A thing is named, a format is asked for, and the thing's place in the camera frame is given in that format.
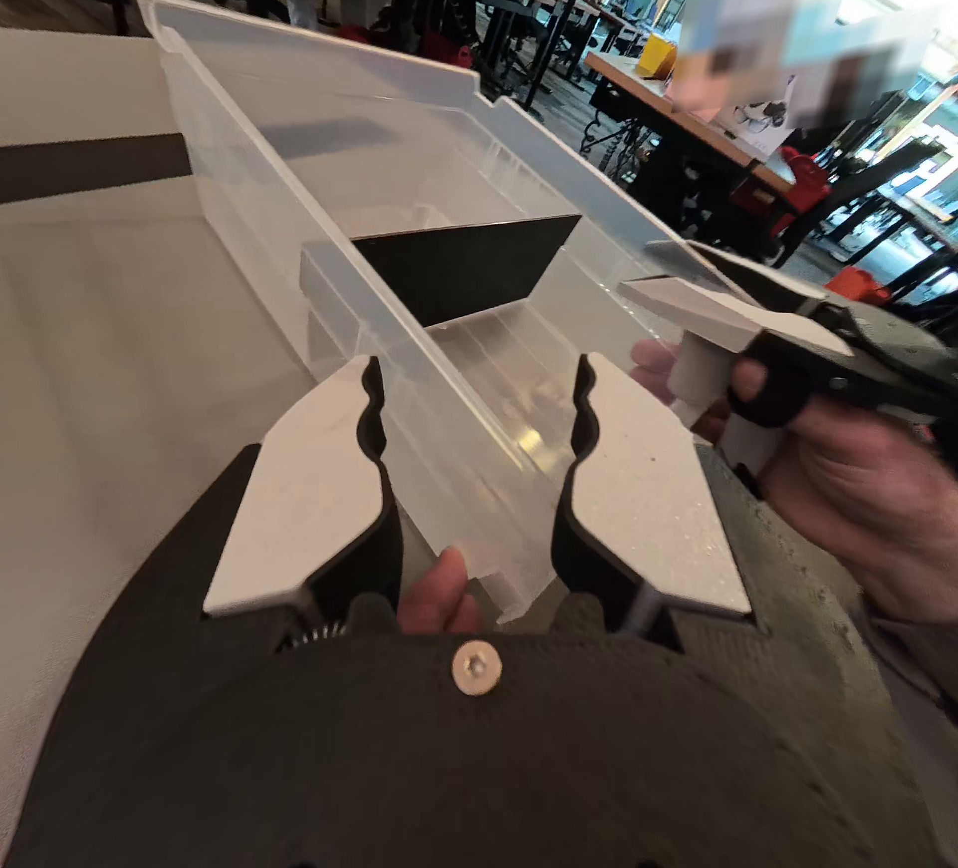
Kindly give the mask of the person's right hand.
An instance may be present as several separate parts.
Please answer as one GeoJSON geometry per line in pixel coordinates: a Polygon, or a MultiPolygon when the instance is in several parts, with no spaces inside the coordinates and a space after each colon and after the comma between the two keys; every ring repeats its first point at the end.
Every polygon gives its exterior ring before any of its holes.
{"type": "Polygon", "coordinates": [[[756,487],[884,614],[956,623],[956,476],[903,423],[812,395],[756,487]]]}

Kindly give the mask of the yellow plastic bin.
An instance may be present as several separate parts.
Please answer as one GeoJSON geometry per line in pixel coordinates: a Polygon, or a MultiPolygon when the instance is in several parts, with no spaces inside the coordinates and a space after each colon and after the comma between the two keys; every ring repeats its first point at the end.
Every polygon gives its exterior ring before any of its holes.
{"type": "Polygon", "coordinates": [[[665,81],[674,70],[676,61],[677,44],[660,34],[651,33],[633,72],[643,79],[665,81]]]}

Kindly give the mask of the person's right forearm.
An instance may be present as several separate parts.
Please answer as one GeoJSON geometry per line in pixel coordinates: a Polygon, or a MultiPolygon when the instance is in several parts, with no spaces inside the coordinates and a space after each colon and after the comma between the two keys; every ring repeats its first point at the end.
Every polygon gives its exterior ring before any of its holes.
{"type": "Polygon", "coordinates": [[[895,674],[957,723],[957,625],[903,622],[887,615],[863,590],[856,625],[895,674]]]}

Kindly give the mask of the red bag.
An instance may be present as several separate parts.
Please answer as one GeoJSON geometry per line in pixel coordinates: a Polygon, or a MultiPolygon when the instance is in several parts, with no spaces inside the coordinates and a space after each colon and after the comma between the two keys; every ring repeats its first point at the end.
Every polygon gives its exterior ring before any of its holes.
{"type": "Polygon", "coordinates": [[[426,60],[458,69],[473,70],[473,49],[440,33],[428,31],[421,37],[418,55],[426,60]]]}

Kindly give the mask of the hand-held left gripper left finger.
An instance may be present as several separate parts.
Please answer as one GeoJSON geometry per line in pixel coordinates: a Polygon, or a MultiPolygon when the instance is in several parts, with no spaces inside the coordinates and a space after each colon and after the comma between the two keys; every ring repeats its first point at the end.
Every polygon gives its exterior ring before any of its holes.
{"type": "Polygon", "coordinates": [[[305,618],[344,618],[363,594],[397,608],[403,543],[382,458],[384,402],[378,359],[359,355],[270,428],[204,614],[290,607],[305,618]]]}

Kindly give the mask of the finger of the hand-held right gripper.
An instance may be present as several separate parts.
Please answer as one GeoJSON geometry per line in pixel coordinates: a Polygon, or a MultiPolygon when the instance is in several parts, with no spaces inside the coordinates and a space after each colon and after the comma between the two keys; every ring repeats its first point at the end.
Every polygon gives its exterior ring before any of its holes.
{"type": "Polygon", "coordinates": [[[653,277],[618,286],[626,299],[678,325],[682,339],[668,390],[672,410],[707,410],[725,393],[736,357],[770,333],[845,361],[852,350],[820,323],[776,312],[682,278],[653,277]]]}
{"type": "Polygon", "coordinates": [[[829,300],[823,287],[689,240],[654,240],[646,255],[664,274],[774,312],[809,316],[829,300]]]}

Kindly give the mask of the clear plastic bin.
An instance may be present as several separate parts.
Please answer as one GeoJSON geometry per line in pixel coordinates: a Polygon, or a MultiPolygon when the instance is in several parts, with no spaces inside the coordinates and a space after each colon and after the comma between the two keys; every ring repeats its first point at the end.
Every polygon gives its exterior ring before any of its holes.
{"type": "Polygon", "coordinates": [[[377,357],[384,461],[428,546],[458,547],[500,623],[554,579],[579,358],[629,371],[679,331],[625,299],[678,240],[475,73],[189,0],[137,0],[203,215],[319,381],[377,357]],[[581,215],[531,295],[423,327],[353,245],[581,215]]]}

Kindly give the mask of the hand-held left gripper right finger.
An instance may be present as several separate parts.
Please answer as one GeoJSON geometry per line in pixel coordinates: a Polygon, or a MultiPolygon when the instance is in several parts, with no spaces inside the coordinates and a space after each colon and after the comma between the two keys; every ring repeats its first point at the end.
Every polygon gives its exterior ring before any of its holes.
{"type": "Polygon", "coordinates": [[[606,631],[648,635],[665,611],[742,622],[752,605],[692,434],[598,352],[573,386],[573,460],[551,563],[600,605],[606,631]]]}

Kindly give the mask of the white product box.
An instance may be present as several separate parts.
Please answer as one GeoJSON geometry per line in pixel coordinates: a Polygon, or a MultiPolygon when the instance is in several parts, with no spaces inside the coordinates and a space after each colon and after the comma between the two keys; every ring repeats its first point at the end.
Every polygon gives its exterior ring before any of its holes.
{"type": "Polygon", "coordinates": [[[793,132],[793,128],[786,125],[787,109],[787,98],[727,107],[715,114],[711,125],[754,159],[763,162],[793,132]]]}

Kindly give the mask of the grey top desk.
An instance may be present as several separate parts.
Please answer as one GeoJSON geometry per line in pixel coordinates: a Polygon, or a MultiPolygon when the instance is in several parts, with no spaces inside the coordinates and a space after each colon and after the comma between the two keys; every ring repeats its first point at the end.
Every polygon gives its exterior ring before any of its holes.
{"type": "Polygon", "coordinates": [[[732,191],[760,165],[760,177],[784,190],[784,167],[776,151],[767,161],[754,159],[736,146],[725,133],[700,117],[676,108],[663,81],[635,75],[637,58],[590,51],[585,65],[597,77],[590,101],[631,130],[646,130],[658,138],[648,158],[641,163],[629,195],[673,232],[681,235],[680,210],[686,197],[686,170],[693,169],[717,180],[718,199],[732,191]]]}

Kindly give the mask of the red chair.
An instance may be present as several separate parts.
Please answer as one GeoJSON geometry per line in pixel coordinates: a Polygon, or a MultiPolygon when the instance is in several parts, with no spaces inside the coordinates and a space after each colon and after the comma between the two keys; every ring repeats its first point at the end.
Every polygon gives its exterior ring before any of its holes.
{"type": "Polygon", "coordinates": [[[828,173],[812,157],[783,146],[778,158],[784,167],[784,176],[779,177],[784,182],[784,190],[760,177],[767,169],[760,165],[731,192],[729,203],[750,215],[775,215],[788,222],[796,215],[807,213],[831,193],[828,173]]]}

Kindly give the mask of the black bin divider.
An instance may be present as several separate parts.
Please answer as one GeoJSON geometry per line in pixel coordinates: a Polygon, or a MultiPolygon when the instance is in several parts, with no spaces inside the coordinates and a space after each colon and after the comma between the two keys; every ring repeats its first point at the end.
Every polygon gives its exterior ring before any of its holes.
{"type": "Polygon", "coordinates": [[[353,239],[423,327],[526,299],[581,215],[523,218],[353,239]]]}

